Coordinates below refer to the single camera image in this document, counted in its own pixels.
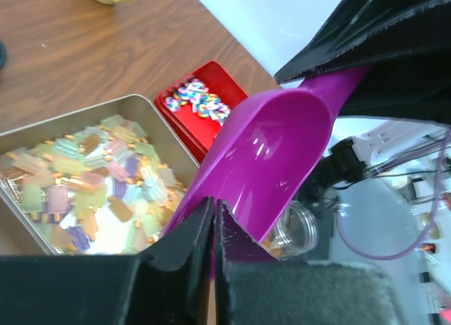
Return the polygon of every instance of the white machine part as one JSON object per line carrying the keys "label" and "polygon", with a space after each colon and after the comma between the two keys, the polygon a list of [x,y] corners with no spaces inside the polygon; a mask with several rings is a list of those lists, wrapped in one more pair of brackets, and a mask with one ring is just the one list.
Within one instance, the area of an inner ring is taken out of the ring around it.
{"label": "white machine part", "polygon": [[430,123],[386,121],[373,130],[353,137],[352,148],[367,166],[374,166],[424,142],[423,137],[442,131],[443,127]]}

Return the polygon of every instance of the clear plastic jar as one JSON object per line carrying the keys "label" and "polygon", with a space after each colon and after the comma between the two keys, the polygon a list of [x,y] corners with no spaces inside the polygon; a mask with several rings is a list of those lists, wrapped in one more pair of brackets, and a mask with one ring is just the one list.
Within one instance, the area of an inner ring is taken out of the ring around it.
{"label": "clear plastic jar", "polygon": [[318,244],[315,216],[298,201],[291,201],[263,246],[280,259],[300,255]]}

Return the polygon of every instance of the white surface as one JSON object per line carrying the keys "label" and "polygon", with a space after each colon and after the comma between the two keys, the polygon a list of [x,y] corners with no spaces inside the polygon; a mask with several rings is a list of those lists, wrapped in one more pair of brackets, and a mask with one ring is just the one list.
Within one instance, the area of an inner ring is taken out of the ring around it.
{"label": "white surface", "polygon": [[[239,43],[274,75],[313,38],[341,0],[200,0]],[[296,87],[299,82],[283,87]],[[339,140],[384,120],[340,118]]]}

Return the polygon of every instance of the metal tin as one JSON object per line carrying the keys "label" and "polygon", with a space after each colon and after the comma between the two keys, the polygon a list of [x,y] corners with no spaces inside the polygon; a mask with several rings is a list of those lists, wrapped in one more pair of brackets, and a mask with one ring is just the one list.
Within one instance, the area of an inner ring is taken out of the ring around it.
{"label": "metal tin", "polygon": [[[147,98],[131,94],[103,104],[87,107],[62,116],[27,125],[0,134],[0,154],[19,147],[33,148],[45,140],[63,138],[87,126],[96,125],[101,119],[119,114],[139,123],[152,139],[152,144],[162,161],[173,169],[177,179],[188,186],[199,164],[165,122],[157,108]],[[59,253],[37,231],[21,208],[0,187],[0,226],[7,230],[17,246],[27,255]]]}

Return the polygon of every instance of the pink popsicle charm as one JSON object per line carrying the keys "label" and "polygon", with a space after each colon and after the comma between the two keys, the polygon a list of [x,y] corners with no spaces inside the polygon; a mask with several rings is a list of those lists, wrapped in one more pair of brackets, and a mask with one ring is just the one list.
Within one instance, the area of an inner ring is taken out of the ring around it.
{"label": "pink popsicle charm", "polygon": [[94,172],[83,171],[81,173],[81,179],[83,182],[90,184],[96,188],[100,188],[105,184],[105,177]]}
{"label": "pink popsicle charm", "polygon": [[130,176],[127,170],[125,170],[117,161],[111,161],[106,166],[110,175],[120,182],[125,182],[125,180]]}
{"label": "pink popsicle charm", "polygon": [[47,190],[47,213],[54,214],[55,220],[59,220],[59,214],[66,212],[69,205],[67,186],[54,185]]}
{"label": "pink popsicle charm", "polygon": [[124,150],[127,147],[127,142],[120,138],[115,138],[110,141],[107,145],[105,145],[105,151],[112,156],[117,154],[118,152]]}

